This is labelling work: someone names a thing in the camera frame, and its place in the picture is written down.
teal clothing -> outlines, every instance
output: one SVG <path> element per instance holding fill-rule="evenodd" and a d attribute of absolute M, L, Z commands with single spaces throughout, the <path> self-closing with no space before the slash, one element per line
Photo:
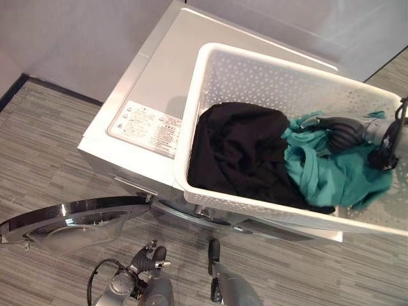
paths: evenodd
<path fill-rule="evenodd" d="M 375 148 L 363 144 L 338 154 L 318 157 L 326 148 L 329 131 L 300 131 L 300 124 L 313 113 L 291 120 L 282 135 L 288 142 L 286 169 L 309 204 L 365 208 L 384 194 L 392 183 L 392 171 L 371 168 L 368 153 Z M 381 117 L 381 113 L 372 114 Z"/>

warning label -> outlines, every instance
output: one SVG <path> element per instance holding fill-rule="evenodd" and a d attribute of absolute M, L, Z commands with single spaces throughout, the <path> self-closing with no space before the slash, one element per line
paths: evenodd
<path fill-rule="evenodd" d="M 129 100 L 110 125 L 109 133 L 156 153 L 174 157 L 181 119 Z"/>

black cable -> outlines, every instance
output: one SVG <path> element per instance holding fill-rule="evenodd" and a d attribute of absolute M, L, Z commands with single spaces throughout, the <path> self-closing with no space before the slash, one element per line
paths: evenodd
<path fill-rule="evenodd" d="M 398 127 L 397 137 L 395 138 L 395 140 L 394 140 L 394 142 L 393 142 L 393 144 L 391 146 L 390 156 L 394 156 L 395 150 L 397 149 L 397 145 L 400 142 L 402 129 L 404 128 L 405 120 L 406 120 L 406 116 L 407 116 L 407 107 L 408 107 L 408 98 L 401 99 L 401 105 L 400 105 L 400 107 L 398 107 L 398 110 L 395 112 L 395 117 L 397 119 L 398 119 L 398 113 L 401 112 L 400 126 Z"/>
<path fill-rule="evenodd" d="M 89 280 L 88 280 L 88 285 L 87 285 L 88 306 L 92 306 L 92 282 L 94 281 L 94 276 L 98 274 L 98 268 L 107 262 L 115 263 L 118 266 L 119 270 L 122 270 L 122 269 L 125 270 L 125 267 L 121 263 L 119 263 L 116 259 L 113 259 L 113 258 L 106 258 L 104 260 L 101 260 L 99 263 L 97 263 L 97 265 L 95 266 L 95 269 L 92 271 L 91 276 L 89 277 Z"/>

washing machine door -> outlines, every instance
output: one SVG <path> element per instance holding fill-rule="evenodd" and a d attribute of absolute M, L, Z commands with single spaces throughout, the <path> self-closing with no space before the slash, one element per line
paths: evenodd
<path fill-rule="evenodd" d="M 96 198 L 58 204 L 18 215 L 0 224 L 2 244 L 34 242 L 62 255 L 115 240 L 124 222 L 150 210 L 141 196 Z"/>

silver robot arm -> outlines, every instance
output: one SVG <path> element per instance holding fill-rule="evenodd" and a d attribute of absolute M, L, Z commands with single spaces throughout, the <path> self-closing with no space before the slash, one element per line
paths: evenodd
<path fill-rule="evenodd" d="M 173 306 L 173 290 L 169 278 L 159 269 L 168 266 L 171 263 L 165 261 L 166 249 L 164 247 L 157 248 L 158 251 L 164 251 L 163 258 L 156 260 L 155 255 L 149 259 L 147 255 L 156 247 L 157 240 L 145 245 L 132 259 L 129 266 L 122 266 L 115 259 L 104 259 L 99 262 L 88 281 L 87 303 L 88 306 L 122 306 L 126 300 L 132 296 L 137 300 L 141 300 L 141 305 L 156 305 L 156 306 Z M 111 278 L 105 291 L 96 299 L 94 303 L 91 301 L 92 282 L 97 274 L 98 268 L 105 262 L 113 262 L 118 266 L 118 270 Z M 150 277 L 148 283 L 141 280 L 138 276 L 142 272 L 149 272 Z"/>

